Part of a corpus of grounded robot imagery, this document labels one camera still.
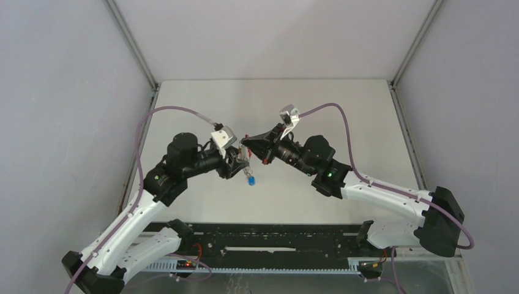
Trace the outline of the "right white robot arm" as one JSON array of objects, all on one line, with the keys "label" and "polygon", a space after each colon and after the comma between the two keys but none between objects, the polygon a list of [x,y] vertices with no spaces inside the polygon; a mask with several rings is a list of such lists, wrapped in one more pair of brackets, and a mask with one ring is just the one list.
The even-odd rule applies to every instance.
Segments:
[{"label": "right white robot arm", "polygon": [[279,159],[312,176],[312,186],[326,197],[366,202],[404,219],[391,224],[365,221],[356,239],[356,248],[364,256],[387,247],[420,245],[432,254],[453,257],[461,247],[458,240],[465,215],[445,187],[433,192],[409,190],[357,175],[351,166],[334,159],[335,149],[322,135],[311,136],[301,145],[282,124],[241,142],[264,165]]}]

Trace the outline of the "blue tagged key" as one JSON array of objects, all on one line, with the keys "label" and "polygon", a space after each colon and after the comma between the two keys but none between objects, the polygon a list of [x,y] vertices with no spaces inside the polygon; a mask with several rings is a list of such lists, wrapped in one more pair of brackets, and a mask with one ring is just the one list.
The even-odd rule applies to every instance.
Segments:
[{"label": "blue tagged key", "polygon": [[256,179],[254,176],[249,176],[247,178],[247,183],[249,186],[254,186],[256,184]]}]

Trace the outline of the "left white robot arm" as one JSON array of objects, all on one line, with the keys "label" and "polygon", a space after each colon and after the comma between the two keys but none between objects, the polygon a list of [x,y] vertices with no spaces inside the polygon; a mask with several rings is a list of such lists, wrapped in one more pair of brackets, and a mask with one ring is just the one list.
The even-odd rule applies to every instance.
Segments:
[{"label": "left white robot arm", "polygon": [[62,258],[71,284],[84,293],[121,293],[134,275],[154,261],[175,252],[191,252],[193,229],[179,219],[167,222],[137,246],[132,244],[188,188],[189,178],[215,170],[219,177],[230,179],[247,167],[233,145],[236,140],[228,127],[212,132],[204,146],[194,134],[177,134],[123,212],[89,246]]}]

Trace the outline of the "red tag keyring with chain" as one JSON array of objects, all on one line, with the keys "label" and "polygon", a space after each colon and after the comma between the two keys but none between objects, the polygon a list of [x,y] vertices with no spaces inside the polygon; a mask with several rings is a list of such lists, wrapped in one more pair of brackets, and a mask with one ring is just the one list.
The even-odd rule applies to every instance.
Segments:
[{"label": "red tag keyring with chain", "polygon": [[239,158],[247,163],[247,166],[243,168],[244,175],[247,179],[253,176],[253,172],[250,168],[250,155],[248,148],[243,144],[239,144]]}]

